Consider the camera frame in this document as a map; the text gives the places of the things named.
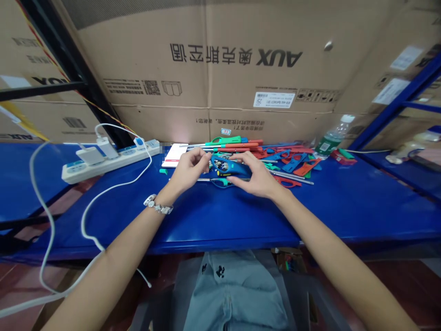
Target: forearm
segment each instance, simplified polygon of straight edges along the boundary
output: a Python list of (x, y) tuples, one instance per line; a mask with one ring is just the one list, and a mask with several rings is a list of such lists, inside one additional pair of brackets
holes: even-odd
[[(170, 206), (179, 194), (167, 185), (155, 202)], [(144, 209), (95, 261), (44, 330), (99, 330), (123, 294), (163, 218), (164, 214), (153, 208)]]
[(274, 202), (369, 330), (418, 330), (372, 271), (291, 193)]

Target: white power strip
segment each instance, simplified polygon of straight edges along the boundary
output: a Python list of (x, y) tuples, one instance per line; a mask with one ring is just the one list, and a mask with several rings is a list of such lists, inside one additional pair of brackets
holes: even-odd
[[(158, 140), (149, 140), (146, 142), (146, 145), (151, 156), (159, 154), (160, 146)], [(112, 160), (105, 158), (103, 162), (91, 166), (81, 160), (63, 165), (61, 178), (68, 184), (76, 184), (83, 180), (148, 158), (145, 148), (138, 149), (135, 145), (119, 149), (117, 152), (119, 154), (118, 158)]]

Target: silver bracelet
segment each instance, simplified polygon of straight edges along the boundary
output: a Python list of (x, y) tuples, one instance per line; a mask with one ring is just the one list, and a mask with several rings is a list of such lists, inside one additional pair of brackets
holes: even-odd
[(154, 208), (157, 212), (161, 213), (161, 214), (170, 214), (171, 211), (173, 210), (173, 206), (171, 207), (167, 207), (167, 206), (161, 206), (161, 205), (157, 205), (155, 204), (155, 198), (156, 198), (156, 194), (152, 194), (150, 195), (145, 201), (144, 201), (144, 206), (146, 207), (150, 207), (150, 208)]

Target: plastic water bottle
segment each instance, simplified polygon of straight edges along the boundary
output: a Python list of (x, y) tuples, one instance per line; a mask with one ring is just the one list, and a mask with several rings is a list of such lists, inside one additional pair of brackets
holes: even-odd
[(337, 146), (345, 138), (345, 134), (349, 131), (349, 124), (352, 123), (355, 116), (343, 115), (340, 124), (326, 132), (315, 148), (314, 157), (326, 160), (330, 154), (337, 149)]

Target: person's right hand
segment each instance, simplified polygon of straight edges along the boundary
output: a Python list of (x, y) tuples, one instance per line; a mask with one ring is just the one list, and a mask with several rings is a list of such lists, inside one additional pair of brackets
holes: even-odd
[(286, 191), (289, 191), (274, 179), (263, 162), (258, 160), (251, 152), (233, 154), (230, 160), (244, 162), (253, 172), (249, 182), (234, 176), (227, 177), (227, 180), (237, 187), (242, 188), (244, 191), (272, 200), (279, 194), (284, 194)]

